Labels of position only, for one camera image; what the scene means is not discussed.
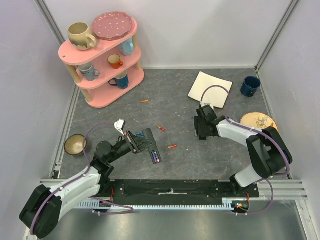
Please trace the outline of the grey blue mug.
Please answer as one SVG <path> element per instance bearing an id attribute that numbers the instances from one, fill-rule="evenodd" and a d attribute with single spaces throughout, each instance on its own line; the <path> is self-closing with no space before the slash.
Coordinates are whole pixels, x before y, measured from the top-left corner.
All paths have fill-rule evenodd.
<path id="1" fill-rule="evenodd" d="M 95 69 L 91 62 L 78 66 L 79 71 L 82 73 L 84 78 L 90 82 L 94 81 L 100 76 L 100 71 Z"/>

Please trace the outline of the black remote control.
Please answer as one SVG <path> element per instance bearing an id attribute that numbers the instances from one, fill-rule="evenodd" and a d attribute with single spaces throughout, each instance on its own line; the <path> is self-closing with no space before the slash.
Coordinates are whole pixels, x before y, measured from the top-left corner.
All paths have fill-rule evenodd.
<path id="1" fill-rule="evenodd" d="M 159 164 L 162 162 L 162 158 L 159 152 L 159 149 L 156 144 L 156 140 L 154 138 L 154 135 L 152 133 L 152 130 L 150 128 L 146 128 L 142 130 L 143 137 L 147 140 L 148 146 L 148 152 L 150 154 L 152 163 L 154 165 Z"/>

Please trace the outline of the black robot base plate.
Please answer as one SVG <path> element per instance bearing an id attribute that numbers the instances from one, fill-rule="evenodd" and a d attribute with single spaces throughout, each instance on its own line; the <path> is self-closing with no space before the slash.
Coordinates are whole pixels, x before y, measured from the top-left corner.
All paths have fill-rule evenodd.
<path id="1" fill-rule="evenodd" d="M 258 198 L 260 194 L 254 184 L 236 188 L 228 180 L 117 179 L 102 186 L 97 196 L 112 196 L 119 205 L 218 205 L 223 198 Z"/>

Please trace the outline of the white square plate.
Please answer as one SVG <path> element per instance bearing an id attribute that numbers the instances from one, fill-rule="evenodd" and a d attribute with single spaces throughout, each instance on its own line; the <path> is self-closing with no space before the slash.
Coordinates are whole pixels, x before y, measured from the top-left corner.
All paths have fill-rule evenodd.
<path id="1" fill-rule="evenodd" d="M 201 100 L 205 90 L 213 85 L 224 87 L 226 90 L 230 91 L 233 83 L 231 81 L 223 80 L 200 71 L 188 93 L 188 97 L 198 102 L 209 104 L 213 108 L 222 109 L 225 105 L 228 94 L 220 87 L 213 87 L 209 89 L 205 93 L 203 100 Z"/>

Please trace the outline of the round wooden bird plate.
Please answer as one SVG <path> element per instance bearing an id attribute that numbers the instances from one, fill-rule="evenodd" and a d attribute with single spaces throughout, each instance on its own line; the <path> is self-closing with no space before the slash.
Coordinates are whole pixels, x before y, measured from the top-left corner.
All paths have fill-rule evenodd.
<path id="1" fill-rule="evenodd" d="M 279 130 L 276 122 L 270 116 L 262 112 L 250 112 L 245 114 L 241 118 L 240 124 L 252 128 L 266 129 L 268 127 L 273 127 L 277 131 Z"/>

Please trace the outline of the beige ceramic mug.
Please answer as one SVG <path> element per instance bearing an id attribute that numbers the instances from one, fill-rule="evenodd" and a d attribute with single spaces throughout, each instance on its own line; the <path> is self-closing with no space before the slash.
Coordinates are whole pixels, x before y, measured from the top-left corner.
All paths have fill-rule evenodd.
<path id="1" fill-rule="evenodd" d="M 92 29 L 85 22 L 76 22 L 68 28 L 68 38 L 71 44 L 81 51 L 98 46 L 98 41 Z"/>

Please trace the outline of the orange mug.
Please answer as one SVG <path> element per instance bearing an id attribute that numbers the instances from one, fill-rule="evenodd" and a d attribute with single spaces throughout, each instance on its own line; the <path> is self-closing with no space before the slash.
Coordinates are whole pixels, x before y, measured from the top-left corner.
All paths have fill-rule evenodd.
<path id="1" fill-rule="evenodd" d="M 119 69 L 120 67 L 122 67 L 124 65 L 124 63 L 121 60 L 121 57 L 118 54 L 112 54 L 108 57 L 107 59 L 109 65 L 113 68 L 113 69 Z"/>

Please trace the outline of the pink dotted plate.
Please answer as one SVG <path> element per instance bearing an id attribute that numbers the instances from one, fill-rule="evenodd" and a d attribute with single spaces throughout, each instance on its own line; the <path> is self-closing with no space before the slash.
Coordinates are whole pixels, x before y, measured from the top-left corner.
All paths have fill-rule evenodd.
<path id="1" fill-rule="evenodd" d="M 113 11 L 97 16 L 91 24 L 91 29 L 99 39 L 114 41 L 125 37 L 132 26 L 133 20 L 128 14 Z"/>

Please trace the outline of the brown ceramic bowl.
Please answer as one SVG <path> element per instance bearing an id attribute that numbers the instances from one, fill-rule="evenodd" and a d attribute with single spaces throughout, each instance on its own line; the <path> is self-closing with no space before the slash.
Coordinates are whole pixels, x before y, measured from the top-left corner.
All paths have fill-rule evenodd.
<path id="1" fill-rule="evenodd" d="M 70 136 L 64 143 L 64 151 L 70 156 L 79 156 L 83 154 L 83 149 L 87 147 L 87 141 L 82 134 Z"/>

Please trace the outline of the navy blue mug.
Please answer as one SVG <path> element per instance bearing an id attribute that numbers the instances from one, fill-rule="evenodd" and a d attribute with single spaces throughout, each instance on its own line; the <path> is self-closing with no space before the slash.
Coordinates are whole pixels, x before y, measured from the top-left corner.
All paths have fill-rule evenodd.
<path id="1" fill-rule="evenodd" d="M 245 97 L 252 97 L 261 86 L 261 81 L 254 76 L 248 76 L 244 79 L 240 92 Z"/>

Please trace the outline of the dark teal mug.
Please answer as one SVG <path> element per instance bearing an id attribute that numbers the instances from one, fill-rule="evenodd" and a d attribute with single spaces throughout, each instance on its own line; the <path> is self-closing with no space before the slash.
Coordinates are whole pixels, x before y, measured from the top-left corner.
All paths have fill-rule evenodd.
<path id="1" fill-rule="evenodd" d="M 108 81 L 110 86 L 118 87 L 122 90 L 126 89 L 129 86 L 129 78 L 128 78 L 128 72 L 124 71 L 114 77 L 113 79 Z"/>

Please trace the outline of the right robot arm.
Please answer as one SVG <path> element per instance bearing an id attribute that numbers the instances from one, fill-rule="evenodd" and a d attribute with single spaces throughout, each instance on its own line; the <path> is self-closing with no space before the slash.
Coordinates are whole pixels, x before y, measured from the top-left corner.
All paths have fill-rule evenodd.
<path id="1" fill-rule="evenodd" d="M 196 113 L 194 128 L 199 140 L 221 137 L 237 142 L 248 150 L 250 165 L 230 177 L 229 191 L 233 196 L 242 196 L 249 185 L 262 179 L 289 173 L 293 158 L 274 127 L 248 127 L 226 116 L 217 117 L 209 105 L 198 108 Z"/>

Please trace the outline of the light blue mug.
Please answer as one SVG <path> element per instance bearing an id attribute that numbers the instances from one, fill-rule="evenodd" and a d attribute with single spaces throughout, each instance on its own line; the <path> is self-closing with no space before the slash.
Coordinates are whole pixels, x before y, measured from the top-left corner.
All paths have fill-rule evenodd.
<path id="1" fill-rule="evenodd" d="M 121 43 L 119 46 L 119 50 L 120 52 L 124 55 L 124 56 L 129 56 L 133 53 L 135 46 L 133 43 L 133 38 L 129 38 L 126 41 L 124 41 L 123 43 Z"/>

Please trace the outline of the pink three-tier shelf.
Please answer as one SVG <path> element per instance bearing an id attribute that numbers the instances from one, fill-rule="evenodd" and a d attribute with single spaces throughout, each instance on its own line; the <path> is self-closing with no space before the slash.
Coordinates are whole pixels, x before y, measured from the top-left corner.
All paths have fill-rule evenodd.
<path id="1" fill-rule="evenodd" d="M 89 50 L 76 49 L 69 40 L 66 40 L 59 48 L 58 55 L 73 77 L 75 84 L 85 97 L 86 102 L 93 108 L 104 108 L 122 97 L 124 94 L 138 86 L 144 80 L 144 70 L 140 65 L 141 49 L 137 42 L 138 24 L 132 19 L 133 26 L 129 33 L 117 40 L 107 41 L 100 39 L 98 46 Z M 132 38 L 134 51 L 131 55 L 123 55 L 118 45 Z M 117 54 L 121 57 L 123 66 L 113 69 L 108 63 L 110 55 Z M 79 65 L 93 63 L 95 69 L 99 70 L 100 76 L 94 81 L 88 81 L 76 69 Z M 109 85 L 108 81 L 127 71 L 129 85 L 126 89 L 120 89 Z"/>

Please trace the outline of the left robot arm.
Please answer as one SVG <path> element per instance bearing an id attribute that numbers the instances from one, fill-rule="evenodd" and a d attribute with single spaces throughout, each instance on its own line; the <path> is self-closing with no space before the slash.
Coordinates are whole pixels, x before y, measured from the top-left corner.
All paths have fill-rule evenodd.
<path id="1" fill-rule="evenodd" d="M 156 149 L 152 130 L 142 130 L 142 136 L 126 131 L 116 144 L 101 141 L 89 166 L 68 180 L 46 187 L 36 187 L 22 209 L 19 219 L 29 228 L 32 236 L 43 239 L 58 225 L 61 218 L 89 197 L 106 196 L 110 191 L 110 174 L 114 161 L 129 154 Z"/>

